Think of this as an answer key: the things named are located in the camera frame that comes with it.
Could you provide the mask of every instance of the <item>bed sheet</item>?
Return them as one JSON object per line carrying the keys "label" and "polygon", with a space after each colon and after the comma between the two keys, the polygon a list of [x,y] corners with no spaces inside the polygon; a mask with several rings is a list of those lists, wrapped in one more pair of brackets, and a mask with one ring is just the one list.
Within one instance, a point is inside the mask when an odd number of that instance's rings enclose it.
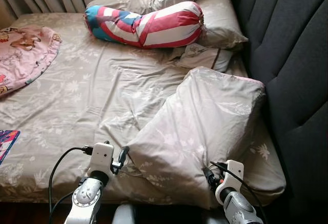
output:
{"label": "bed sheet", "polygon": [[[0,201],[47,202],[51,170],[71,147],[109,140],[117,159],[121,147],[155,116],[190,70],[174,64],[171,49],[145,50],[90,37],[83,14],[23,15],[12,26],[29,24],[52,28],[63,42],[47,71],[0,99],[0,128],[21,131],[0,165]],[[241,61],[232,60],[227,73],[245,75]],[[242,160],[255,167],[268,164],[268,158],[278,162],[270,166],[276,183],[253,186],[265,203],[283,191],[284,177],[270,138],[257,136],[260,140],[252,143]],[[64,158],[53,178],[54,199],[77,187],[89,161],[90,156],[81,151]],[[257,175],[253,171],[250,175],[245,180],[253,182]],[[103,196],[107,203],[127,201],[175,203],[143,178],[128,158]]]}

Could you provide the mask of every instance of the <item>headboard panel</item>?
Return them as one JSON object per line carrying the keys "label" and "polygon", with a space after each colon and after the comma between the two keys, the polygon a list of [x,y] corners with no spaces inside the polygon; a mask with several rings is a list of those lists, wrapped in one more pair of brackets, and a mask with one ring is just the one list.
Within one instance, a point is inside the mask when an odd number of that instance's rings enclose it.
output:
{"label": "headboard panel", "polygon": [[313,215],[328,200],[328,0],[233,3],[250,40],[249,75],[266,85],[264,115],[288,180],[288,211]]}

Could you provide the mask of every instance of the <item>cartoon print blanket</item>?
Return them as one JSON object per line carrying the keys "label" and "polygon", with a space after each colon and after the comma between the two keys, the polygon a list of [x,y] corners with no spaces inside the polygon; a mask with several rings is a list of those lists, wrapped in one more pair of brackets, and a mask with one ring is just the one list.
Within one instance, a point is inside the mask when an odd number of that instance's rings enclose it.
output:
{"label": "cartoon print blanket", "polygon": [[38,78],[56,58],[60,42],[47,27],[0,30],[0,96]]}

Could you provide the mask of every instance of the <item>wire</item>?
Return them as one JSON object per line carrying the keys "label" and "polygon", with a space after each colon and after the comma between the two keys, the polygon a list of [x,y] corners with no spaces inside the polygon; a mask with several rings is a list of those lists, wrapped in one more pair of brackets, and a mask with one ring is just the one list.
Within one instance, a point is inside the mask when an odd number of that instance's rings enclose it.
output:
{"label": "wire", "polygon": [[58,204],[60,204],[62,201],[64,201],[66,198],[70,197],[73,195],[74,192],[70,192],[69,194],[65,195],[64,197],[62,197],[52,208],[50,215],[49,215],[49,224],[52,223],[52,214],[55,211],[56,207],[58,206]]}
{"label": "wire", "polygon": [[53,175],[55,173],[56,168],[58,167],[59,163],[61,162],[61,160],[70,152],[73,150],[81,150],[84,151],[84,148],[80,148],[80,147],[73,147],[69,150],[67,150],[61,157],[60,159],[57,161],[56,165],[54,166],[54,168],[52,169],[52,172],[50,174],[50,178],[49,178],[49,185],[48,185],[48,193],[49,193],[49,213],[51,213],[52,211],[52,178]]}
{"label": "wire", "polygon": [[264,219],[264,224],[269,224],[268,220],[267,220],[267,216],[264,213],[264,209],[263,206],[261,204],[261,201],[258,199],[258,197],[255,195],[255,193],[253,192],[252,188],[250,188],[241,178],[239,178],[237,175],[235,175],[233,172],[231,172],[230,170],[226,169],[225,167],[221,166],[220,164],[217,164],[216,162],[210,161],[211,164],[217,166],[219,169],[221,169],[222,171],[225,171],[229,174],[231,174],[233,177],[235,177],[239,182],[241,182],[246,188],[247,190],[249,190],[249,192],[251,193],[251,195],[255,198],[255,200],[257,201],[259,208],[262,212],[263,215],[263,219]]}

